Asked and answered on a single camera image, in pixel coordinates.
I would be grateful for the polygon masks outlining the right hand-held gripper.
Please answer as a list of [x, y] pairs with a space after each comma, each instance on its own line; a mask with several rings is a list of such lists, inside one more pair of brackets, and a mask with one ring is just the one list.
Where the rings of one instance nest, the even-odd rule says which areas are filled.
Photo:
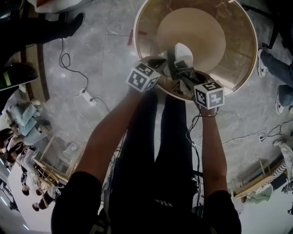
[[219, 81], [206, 73], [194, 70], [184, 60], [174, 64], [179, 79], [180, 94], [190, 97], [195, 104], [206, 109], [224, 105], [225, 91]]

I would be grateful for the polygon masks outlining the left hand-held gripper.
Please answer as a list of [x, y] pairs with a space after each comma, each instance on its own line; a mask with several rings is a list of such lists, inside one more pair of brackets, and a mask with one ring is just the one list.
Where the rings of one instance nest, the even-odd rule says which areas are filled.
[[155, 86], [167, 64], [171, 78], [178, 80], [175, 61], [175, 46], [167, 50], [167, 60], [162, 57], [145, 57], [131, 68], [126, 83], [139, 92], [145, 92]]

